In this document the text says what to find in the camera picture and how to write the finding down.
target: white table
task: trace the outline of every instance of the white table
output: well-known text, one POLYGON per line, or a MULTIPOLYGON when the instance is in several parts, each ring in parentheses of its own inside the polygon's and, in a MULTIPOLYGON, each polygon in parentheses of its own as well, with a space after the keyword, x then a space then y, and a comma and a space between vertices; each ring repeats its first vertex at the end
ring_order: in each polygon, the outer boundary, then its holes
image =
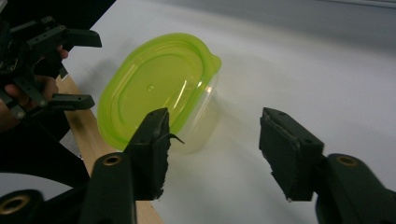
POLYGON ((125 57, 159 35, 202 39, 222 59, 219 120, 197 152, 170 151, 165 223, 317 223, 288 203, 258 149, 263 107, 290 114, 324 154, 365 161, 396 189, 396 10, 308 0, 119 0, 92 29, 103 47, 64 65, 98 102, 125 57))

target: person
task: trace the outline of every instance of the person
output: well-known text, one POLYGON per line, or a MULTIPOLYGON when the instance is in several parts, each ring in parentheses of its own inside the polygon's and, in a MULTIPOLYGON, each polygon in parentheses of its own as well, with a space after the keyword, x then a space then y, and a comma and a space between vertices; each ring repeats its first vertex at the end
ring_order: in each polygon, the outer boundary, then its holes
MULTIPOLYGON (((63 59, 68 51, 58 48, 63 59)), ((35 80, 44 88, 42 94, 50 101, 58 92, 56 77, 36 75, 35 80)), ((25 110, 36 107, 35 102, 15 84, 4 86, 11 98, 25 110)), ((83 161, 65 148, 60 140, 70 130, 63 111, 40 117, 35 124, 27 125, 15 119, 0 100, 0 172, 37 175, 70 187, 89 180, 83 161)))

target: lime green plastic lid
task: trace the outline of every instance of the lime green plastic lid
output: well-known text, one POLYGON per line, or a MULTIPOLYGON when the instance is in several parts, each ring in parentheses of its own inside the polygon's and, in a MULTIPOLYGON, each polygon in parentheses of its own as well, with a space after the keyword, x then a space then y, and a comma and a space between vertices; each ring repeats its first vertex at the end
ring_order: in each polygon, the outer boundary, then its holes
POLYGON ((124 150, 147 113, 167 107, 177 133, 189 118, 221 61, 193 35, 156 37, 134 50, 99 99, 97 122, 104 140, 124 150))

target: plastic container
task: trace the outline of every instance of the plastic container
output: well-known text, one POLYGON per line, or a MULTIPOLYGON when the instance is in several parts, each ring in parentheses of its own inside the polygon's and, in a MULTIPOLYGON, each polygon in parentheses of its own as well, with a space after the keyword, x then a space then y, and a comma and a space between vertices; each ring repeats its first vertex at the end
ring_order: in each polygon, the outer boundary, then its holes
POLYGON ((185 152, 196 150, 189 140, 202 122, 220 65, 219 57, 193 35, 162 35, 143 44, 124 60, 101 94, 100 134, 123 151, 147 113, 167 107, 171 133, 186 142, 185 152))

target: wooden board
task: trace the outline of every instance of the wooden board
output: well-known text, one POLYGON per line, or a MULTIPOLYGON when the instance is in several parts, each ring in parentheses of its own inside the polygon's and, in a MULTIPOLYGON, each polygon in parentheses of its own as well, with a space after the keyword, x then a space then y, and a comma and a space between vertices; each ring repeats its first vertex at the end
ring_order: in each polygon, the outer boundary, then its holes
MULTIPOLYGON (((59 93, 81 94, 70 76, 56 79, 59 93)), ((89 173, 94 162, 101 156, 116 150, 109 146, 99 134, 96 116, 89 110, 65 111, 72 134, 76 140, 81 156, 89 173)), ((160 216, 150 202, 136 202, 137 221, 139 224, 162 224, 160 216)))

